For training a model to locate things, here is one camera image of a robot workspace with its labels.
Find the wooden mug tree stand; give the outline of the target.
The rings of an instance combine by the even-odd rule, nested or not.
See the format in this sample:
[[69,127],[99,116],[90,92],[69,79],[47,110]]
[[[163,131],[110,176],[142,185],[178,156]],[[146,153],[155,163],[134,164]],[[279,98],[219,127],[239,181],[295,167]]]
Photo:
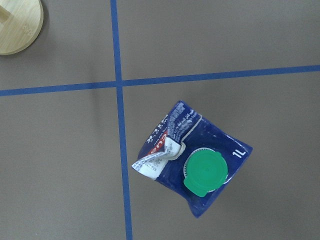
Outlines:
[[44,21],[40,0],[2,0],[0,2],[0,54],[16,54],[38,37]]

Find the blue milk carton green cap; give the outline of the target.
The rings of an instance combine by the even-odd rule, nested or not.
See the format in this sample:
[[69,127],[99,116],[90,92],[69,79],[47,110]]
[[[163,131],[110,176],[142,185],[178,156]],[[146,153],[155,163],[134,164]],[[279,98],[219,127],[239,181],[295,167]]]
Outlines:
[[199,218],[252,150],[180,100],[155,126],[131,167],[181,195]]

